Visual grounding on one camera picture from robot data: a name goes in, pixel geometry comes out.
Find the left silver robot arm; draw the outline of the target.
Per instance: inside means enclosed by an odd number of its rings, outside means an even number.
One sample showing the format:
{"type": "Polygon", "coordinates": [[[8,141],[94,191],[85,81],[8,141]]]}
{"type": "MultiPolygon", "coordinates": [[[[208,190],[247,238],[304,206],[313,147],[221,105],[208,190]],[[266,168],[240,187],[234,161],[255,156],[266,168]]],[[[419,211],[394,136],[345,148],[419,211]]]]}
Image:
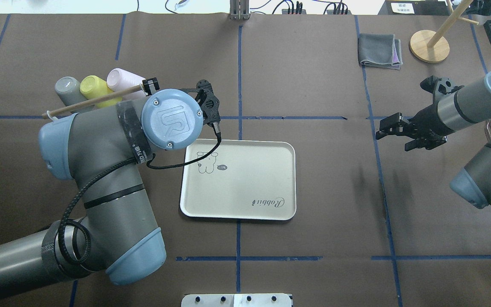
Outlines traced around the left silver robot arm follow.
{"type": "Polygon", "coordinates": [[[132,284],[166,260],[138,165],[158,150],[179,150],[204,125],[220,136],[220,102],[207,80],[192,89],[143,83],[143,98],[75,113],[39,132],[47,168],[78,187],[62,217],[46,229],[0,245],[0,300],[105,271],[113,284],[132,284]]]}

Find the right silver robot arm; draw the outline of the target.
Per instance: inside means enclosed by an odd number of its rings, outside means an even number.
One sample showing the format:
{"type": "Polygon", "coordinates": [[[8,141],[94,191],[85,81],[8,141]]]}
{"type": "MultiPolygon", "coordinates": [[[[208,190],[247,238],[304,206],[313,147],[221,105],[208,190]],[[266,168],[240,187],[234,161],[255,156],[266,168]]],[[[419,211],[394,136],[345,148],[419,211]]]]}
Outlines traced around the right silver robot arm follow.
{"type": "Polygon", "coordinates": [[[405,151],[432,150],[445,144],[448,135],[483,124],[487,143],[460,169],[450,187],[478,209],[491,206],[491,71],[465,86],[435,75],[425,78],[420,86],[432,95],[431,105],[409,120],[401,113],[385,117],[375,138],[406,136],[410,141],[405,144],[405,151]]]}

